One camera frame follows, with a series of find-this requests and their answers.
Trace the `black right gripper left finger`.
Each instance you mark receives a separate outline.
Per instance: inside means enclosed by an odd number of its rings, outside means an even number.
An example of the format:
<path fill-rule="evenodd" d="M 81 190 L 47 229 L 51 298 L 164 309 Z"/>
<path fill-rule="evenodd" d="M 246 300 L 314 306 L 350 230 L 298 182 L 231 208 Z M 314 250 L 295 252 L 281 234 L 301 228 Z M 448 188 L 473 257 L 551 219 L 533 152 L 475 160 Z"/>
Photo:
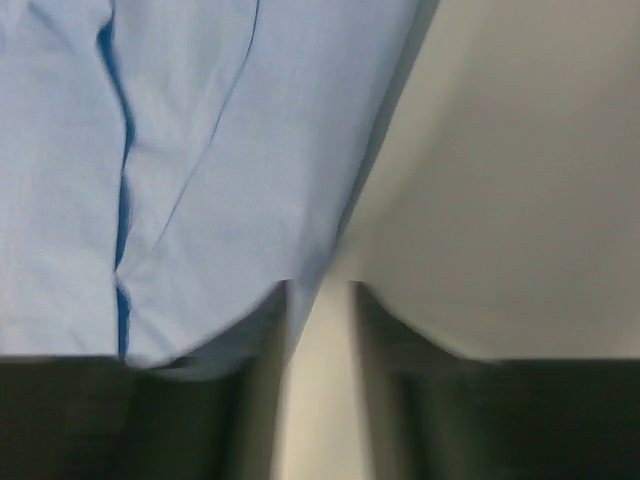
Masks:
<path fill-rule="evenodd" d="M 109 357 L 1 361 L 5 479 L 267 479 L 286 347 L 276 285 L 158 369 Z"/>

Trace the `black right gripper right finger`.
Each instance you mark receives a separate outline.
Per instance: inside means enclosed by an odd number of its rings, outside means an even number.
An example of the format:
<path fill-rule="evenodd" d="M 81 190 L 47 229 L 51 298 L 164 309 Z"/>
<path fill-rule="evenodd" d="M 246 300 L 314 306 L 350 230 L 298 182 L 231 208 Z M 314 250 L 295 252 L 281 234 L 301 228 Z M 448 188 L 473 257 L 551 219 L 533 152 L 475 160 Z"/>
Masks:
<path fill-rule="evenodd" d="M 635 479 L 635 360 L 453 355 L 353 287 L 377 479 Z"/>

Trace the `light blue long sleeve shirt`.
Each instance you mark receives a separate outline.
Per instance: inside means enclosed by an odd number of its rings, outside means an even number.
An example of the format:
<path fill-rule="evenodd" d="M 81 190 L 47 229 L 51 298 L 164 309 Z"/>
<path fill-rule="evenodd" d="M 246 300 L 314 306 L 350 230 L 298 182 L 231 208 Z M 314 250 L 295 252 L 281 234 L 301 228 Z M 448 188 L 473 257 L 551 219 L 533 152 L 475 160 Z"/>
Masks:
<path fill-rule="evenodd" d="M 433 1 L 5 1 L 1 354 L 187 381 L 300 330 Z"/>

